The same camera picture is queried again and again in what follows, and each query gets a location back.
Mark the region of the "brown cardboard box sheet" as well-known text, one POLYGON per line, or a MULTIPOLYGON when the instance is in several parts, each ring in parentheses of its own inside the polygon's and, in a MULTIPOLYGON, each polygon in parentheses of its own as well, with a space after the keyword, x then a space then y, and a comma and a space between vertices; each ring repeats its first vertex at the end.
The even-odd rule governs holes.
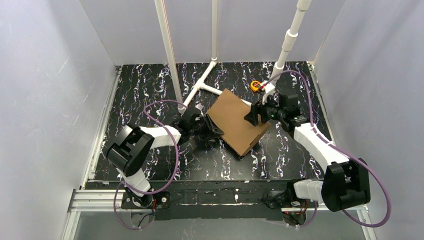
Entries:
POLYGON ((224 134, 221 138, 240 156, 245 156, 270 129, 269 123, 252 125, 244 119, 251 108, 225 89, 206 112, 224 134))

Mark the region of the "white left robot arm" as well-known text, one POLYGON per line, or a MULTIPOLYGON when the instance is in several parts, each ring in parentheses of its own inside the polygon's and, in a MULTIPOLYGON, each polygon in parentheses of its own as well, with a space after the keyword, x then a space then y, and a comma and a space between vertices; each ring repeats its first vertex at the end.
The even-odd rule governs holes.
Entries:
POLYGON ((189 107, 170 125, 143 127, 127 124, 108 143, 106 159, 118 170, 127 188, 138 197, 151 189, 142 166, 150 150, 180 146, 194 136, 203 142, 214 141, 224 134, 208 114, 189 107))

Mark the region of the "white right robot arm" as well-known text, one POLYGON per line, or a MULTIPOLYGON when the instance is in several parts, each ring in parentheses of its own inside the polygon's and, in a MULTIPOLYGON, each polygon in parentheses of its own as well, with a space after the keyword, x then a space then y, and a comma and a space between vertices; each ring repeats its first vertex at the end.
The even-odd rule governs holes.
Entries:
POLYGON ((284 192, 271 191, 264 202, 278 207, 283 202, 311 200, 325 204, 332 212, 369 203, 371 193, 366 162, 355 161, 332 148, 332 142, 301 113, 296 93, 278 96, 278 101, 269 96, 266 102, 259 100, 252 104, 244 119, 255 127, 269 120, 279 121, 282 129, 317 161, 324 170, 324 178, 291 180, 284 192))

